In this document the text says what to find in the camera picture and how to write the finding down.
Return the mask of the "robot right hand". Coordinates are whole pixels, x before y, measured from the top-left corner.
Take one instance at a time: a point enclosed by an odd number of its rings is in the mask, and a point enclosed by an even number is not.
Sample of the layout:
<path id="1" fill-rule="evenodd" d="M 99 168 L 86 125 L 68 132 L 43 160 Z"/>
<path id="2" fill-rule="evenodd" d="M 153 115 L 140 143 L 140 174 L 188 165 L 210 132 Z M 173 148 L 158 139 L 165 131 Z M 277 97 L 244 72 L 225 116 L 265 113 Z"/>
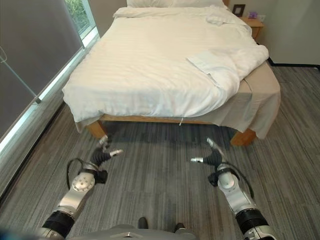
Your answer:
<path id="1" fill-rule="evenodd" d="M 190 159 L 190 161 L 193 163 L 201 163 L 209 166 L 219 167 L 225 162 L 223 150 L 214 140 L 209 137 L 206 138 L 206 142 L 210 146 L 211 154 L 206 157 L 193 157 Z"/>

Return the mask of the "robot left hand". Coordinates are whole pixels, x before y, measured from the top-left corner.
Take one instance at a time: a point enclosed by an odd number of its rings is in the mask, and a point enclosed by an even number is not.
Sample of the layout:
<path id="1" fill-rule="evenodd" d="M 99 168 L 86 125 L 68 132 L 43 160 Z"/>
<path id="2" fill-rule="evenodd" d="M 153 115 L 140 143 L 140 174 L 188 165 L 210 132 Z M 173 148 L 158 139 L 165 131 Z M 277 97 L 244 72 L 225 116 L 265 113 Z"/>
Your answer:
<path id="1" fill-rule="evenodd" d="M 107 135 L 102 136 L 97 144 L 96 148 L 93 151 L 90 162 L 94 164 L 95 166 L 99 167 L 103 162 L 108 161 L 109 159 L 118 156 L 119 154 L 122 154 L 124 152 L 123 149 L 116 149 L 110 152 L 107 152 L 109 143 L 109 137 Z"/>

